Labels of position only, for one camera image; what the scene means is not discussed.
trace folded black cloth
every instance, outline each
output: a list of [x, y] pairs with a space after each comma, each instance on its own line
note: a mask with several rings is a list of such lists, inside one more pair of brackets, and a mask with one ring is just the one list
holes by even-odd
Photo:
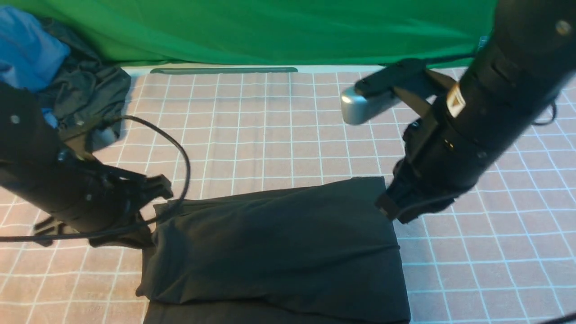
[[373, 177], [186, 201], [144, 253], [148, 323], [408, 322], [384, 190]]

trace blue cloth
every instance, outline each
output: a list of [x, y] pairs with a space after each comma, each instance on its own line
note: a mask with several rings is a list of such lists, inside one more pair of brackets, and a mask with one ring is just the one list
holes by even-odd
[[48, 125], [52, 126], [52, 128], [58, 127], [58, 120], [52, 113], [52, 109], [42, 108], [42, 114], [44, 115], [44, 119], [46, 120]]
[[37, 92], [54, 78], [70, 47], [44, 31], [33, 15], [0, 6], [0, 81]]

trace grid mat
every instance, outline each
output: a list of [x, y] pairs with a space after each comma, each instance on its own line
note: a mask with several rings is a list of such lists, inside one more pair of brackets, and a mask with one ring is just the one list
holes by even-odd
[[[443, 70], [458, 77], [462, 69]], [[165, 76], [133, 80], [127, 112], [180, 140], [192, 160], [187, 198], [312, 186], [351, 176], [391, 178], [400, 139], [416, 115], [398, 105], [348, 126], [339, 93], [359, 73]], [[419, 323], [535, 323], [576, 311], [576, 83], [558, 99], [558, 120], [529, 129], [474, 191], [440, 214], [396, 224]], [[128, 122], [103, 162], [164, 174], [175, 192], [177, 150]], [[151, 207], [145, 209], [151, 217]], [[45, 217], [0, 191], [0, 235], [26, 235]], [[134, 296], [141, 259], [126, 248], [0, 246], [3, 323], [141, 323]]]

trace green backdrop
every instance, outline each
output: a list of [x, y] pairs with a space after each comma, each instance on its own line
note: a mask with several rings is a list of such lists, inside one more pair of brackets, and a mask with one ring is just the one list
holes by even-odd
[[0, 0], [73, 27], [107, 61], [379, 64], [473, 51], [497, 0]]

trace white label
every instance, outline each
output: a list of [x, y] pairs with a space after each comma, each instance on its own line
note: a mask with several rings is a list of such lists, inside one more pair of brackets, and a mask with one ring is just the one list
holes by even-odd
[[448, 106], [448, 111], [454, 118], [458, 117], [458, 114], [464, 109], [466, 101], [464, 101], [462, 93], [460, 92], [460, 84], [457, 83], [450, 92], [448, 92], [446, 105]]

